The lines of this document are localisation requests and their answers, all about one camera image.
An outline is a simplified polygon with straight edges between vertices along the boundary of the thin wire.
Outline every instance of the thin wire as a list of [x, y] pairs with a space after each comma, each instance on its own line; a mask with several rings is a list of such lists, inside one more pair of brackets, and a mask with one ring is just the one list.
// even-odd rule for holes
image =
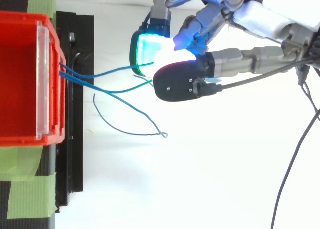
[[102, 92], [102, 93], [108, 94], [109, 96], [117, 99], [118, 101], [122, 102], [123, 104], [125, 104], [125, 105], [127, 105], [128, 107], [130, 107], [130, 108], [132, 108], [133, 110], [135, 110], [136, 112], [144, 115], [144, 116], [145, 116], [146, 118], [148, 118], [149, 121], [154, 125], [154, 127], [156, 128], [156, 130], [159, 132], [160, 135], [162, 135], [164, 138], [167, 138], [167, 137], [168, 137], [168, 134], [167, 134], [167, 133], [163, 133], [162, 131], [160, 131], [160, 129], [159, 129], [159, 127], [157, 126], [157, 124], [156, 124], [145, 112], [137, 109], [136, 107], [134, 107], [134, 106], [131, 105], [130, 103], [126, 102], [125, 100], [121, 99], [120, 97], [118, 97], [118, 96], [116, 96], [116, 95], [108, 92], [107, 90], [103, 90], [103, 89], [101, 89], [101, 88], [99, 88], [99, 87], [97, 87], [97, 86], [95, 86], [95, 85], [92, 85], [92, 84], [87, 83], [87, 82], [85, 82], [85, 81], [83, 81], [83, 80], [80, 80], [80, 79], [78, 79], [78, 78], [76, 78], [76, 77], [74, 77], [74, 76], [72, 76], [72, 75], [68, 75], [68, 74], [66, 74], [66, 73], [64, 73], [64, 72], [62, 72], [62, 71], [60, 71], [60, 76], [61, 76], [62, 78], [65, 78], [65, 79], [69, 80], [69, 81], [72, 81], [72, 82], [74, 82], [74, 83], [77, 83], [77, 84], [79, 84], [79, 85], [81, 85], [81, 86], [84, 86], [84, 87], [87, 87], [87, 88], [91, 88], [91, 89], [94, 89], [94, 90], [96, 90], [96, 91], [98, 91], [98, 92]]
[[[64, 78], [68, 79], [70, 82], [75, 82], [75, 83], [83, 82], [82, 80], [80, 80], [80, 79], [78, 79], [78, 78], [76, 78], [76, 77], [74, 77], [74, 76], [72, 76], [70, 74], [67, 74], [67, 73], [65, 73], [63, 71], [60, 72], [60, 75], [63, 76]], [[141, 88], [141, 87], [143, 87], [145, 85], [148, 85], [150, 83], [152, 83], [152, 80], [149, 80], [149, 81], [147, 81], [145, 83], [142, 83], [140, 85], [137, 85], [137, 86], [135, 86], [133, 88], [126, 89], [126, 90], [120, 90], [120, 91], [105, 90], [105, 91], [109, 92], [111, 94], [123, 94], [123, 93], [128, 93], [128, 92], [134, 91], [136, 89], [139, 89], [139, 88]]]
[[144, 80], [144, 81], [146, 81], [146, 82], [148, 82], [148, 79], [147, 78], [145, 78], [145, 77], [142, 77], [142, 76], [138, 76], [138, 75], [133, 75], [135, 78], [139, 78], [139, 79], [142, 79], [142, 80]]
[[318, 76], [320, 77], [320, 70], [318, 68], [314, 68], [314, 70], [318, 74]]
[[301, 87], [301, 88], [302, 88], [302, 91], [303, 91], [303, 93], [306, 95], [306, 97], [310, 100], [310, 102], [311, 102], [311, 104], [312, 104], [312, 106], [313, 106], [313, 108], [314, 108], [314, 111], [317, 112], [317, 111], [318, 111], [318, 108], [317, 108], [314, 100], [312, 99], [309, 86], [308, 86], [307, 83], [305, 83], [304, 86]]
[[100, 115], [101, 119], [104, 120], [105, 123], [107, 123], [110, 127], [112, 127], [113, 129], [115, 129], [115, 130], [118, 131], [118, 132], [121, 132], [121, 133], [124, 133], [124, 134], [127, 134], [127, 135], [131, 135], [131, 136], [142, 136], [142, 137], [147, 137], [147, 136], [151, 136], [151, 137], [152, 137], [152, 136], [161, 136], [160, 133], [158, 133], [158, 134], [135, 134], [135, 133], [130, 133], [130, 132], [126, 132], [126, 131], [120, 130], [120, 129], [114, 127], [113, 125], [111, 125], [111, 124], [104, 118], [104, 116], [101, 114], [101, 112], [99, 111], [99, 109], [98, 109], [98, 107], [97, 107], [97, 105], [96, 105], [96, 94], [94, 94], [94, 96], [93, 96], [93, 104], [94, 104], [94, 106], [95, 106], [96, 111], [97, 111], [98, 114]]
[[151, 17], [151, 12], [149, 12], [149, 14], [146, 16], [145, 20], [144, 20], [144, 23], [147, 24], [150, 20], [150, 17]]
[[284, 179], [282, 181], [282, 184], [281, 184], [281, 187], [280, 187], [280, 190], [279, 190], [279, 193], [278, 193], [278, 196], [276, 198], [276, 202], [275, 202], [275, 207], [274, 207], [274, 212], [273, 212], [273, 217], [272, 217], [272, 223], [271, 223], [271, 229], [274, 229], [274, 226], [275, 226], [275, 221], [276, 221], [276, 216], [277, 216], [277, 210], [278, 210], [278, 206], [279, 206], [279, 202], [280, 202], [280, 198], [281, 198], [281, 194], [282, 194], [282, 191], [286, 185], [286, 182], [287, 182], [287, 179], [289, 177], [289, 174], [291, 172], [291, 169], [295, 163], [295, 160], [297, 158], [297, 155], [299, 153], [299, 150], [304, 142], [304, 140], [306, 139], [308, 133], [310, 132], [311, 128], [313, 127], [313, 125], [315, 124], [317, 118], [320, 116], [320, 110], [317, 111], [317, 113], [315, 114], [315, 116], [313, 117], [311, 123], [309, 124], [309, 126], [307, 127], [307, 129], [305, 130], [303, 136], [301, 137], [299, 143], [298, 143], [298, 146], [296, 147], [295, 149], [295, 152], [294, 152], [294, 155], [291, 159], [291, 162], [289, 164], [289, 167], [286, 171], [286, 174], [284, 176]]
[[305, 59], [305, 60], [302, 60], [302, 61], [294, 62], [294, 63], [291, 63], [291, 64], [286, 65], [284, 67], [281, 67], [280, 69], [268, 72], [268, 73], [260, 75], [260, 76], [256, 76], [254, 78], [250, 78], [250, 79], [247, 79], [247, 80], [239, 81], [239, 82], [232, 83], [232, 84], [229, 84], [229, 85], [223, 85], [222, 86], [222, 90], [236, 88], [236, 87], [240, 87], [240, 86], [243, 86], [243, 85], [246, 85], [246, 84], [254, 83], [254, 82], [257, 82], [257, 81], [272, 77], [274, 75], [277, 75], [279, 73], [284, 73], [285, 71], [290, 70], [292, 68], [295, 68], [295, 67], [298, 67], [298, 66], [302, 66], [302, 65], [305, 65], [305, 64], [309, 64], [309, 63], [313, 63], [314, 61], [315, 61], [315, 59], [308, 58], [308, 59]]
[[66, 65], [62, 64], [60, 62], [60, 65], [65, 68], [68, 72], [76, 75], [77, 77], [79, 78], [83, 78], [83, 79], [94, 79], [94, 78], [99, 78], [99, 77], [103, 77], [103, 76], [106, 76], [106, 75], [109, 75], [111, 73], [116, 73], [116, 72], [119, 72], [119, 71], [123, 71], [123, 70], [128, 70], [128, 69], [136, 69], [136, 68], [140, 68], [140, 67], [147, 67], [147, 66], [151, 66], [153, 65], [154, 62], [152, 63], [148, 63], [148, 64], [143, 64], [143, 65], [132, 65], [132, 66], [126, 66], [126, 67], [121, 67], [121, 68], [118, 68], [118, 69], [114, 69], [114, 70], [111, 70], [111, 71], [107, 71], [107, 72], [104, 72], [104, 73], [101, 73], [101, 74], [98, 74], [98, 75], [82, 75], [82, 74], [79, 74], [75, 71], [73, 71], [71, 68], [67, 67]]

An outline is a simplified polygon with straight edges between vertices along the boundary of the gray cable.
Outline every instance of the gray cable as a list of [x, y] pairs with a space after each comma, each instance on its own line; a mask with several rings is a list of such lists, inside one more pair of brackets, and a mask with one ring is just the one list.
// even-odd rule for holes
[[292, 64], [289, 64], [289, 65], [286, 65], [284, 67], [281, 67], [281, 68], [279, 68], [277, 70], [268, 72], [268, 73], [260, 75], [260, 76], [256, 76], [254, 78], [250, 78], [250, 79], [247, 79], [247, 80], [239, 81], [239, 82], [232, 83], [232, 84], [229, 84], [229, 85], [223, 85], [222, 86], [222, 90], [231, 89], [231, 88], [237, 88], [237, 87], [240, 87], [240, 86], [243, 86], [243, 85], [254, 83], [254, 82], [257, 82], [257, 81], [272, 77], [274, 75], [277, 75], [279, 73], [284, 73], [285, 71], [290, 70], [292, 68], [299, 67], [299, 66], [306, 65], [306, 64], [310, 64], [310, 63], [314, 63], [314, 62], [315, 62], [315, 59], [313, 59], [313, 58], [308, 58], [308, 59], [305, 59], [305, 60], [302, 60], [302, 61], [294, 62]]
[[306, 97], [310, 100], [310, 102], [311, 102], [311, 104], [312, 104], [312, 106], [313, 106], [313, 108], [314, 108], [314, 111], [317, 112], [317, 111], [318, 111], [318, 108], [317, 108], [314, 100], [312, 99], [309, 86], [308, 86], [307, 83], [305, 83], [304, 86], [301, 87], [301, 88], [302, 88], [302, 91], [303, 91], [303, 93], [306, 95]]

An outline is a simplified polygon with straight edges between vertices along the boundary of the red storage box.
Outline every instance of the red storage box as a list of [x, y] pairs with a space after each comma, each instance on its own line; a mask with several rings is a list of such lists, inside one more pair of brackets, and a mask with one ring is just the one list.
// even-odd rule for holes
[[0, 11], [0, 147], [65, 139], [60, 62], [66, 58], [48, 16]]

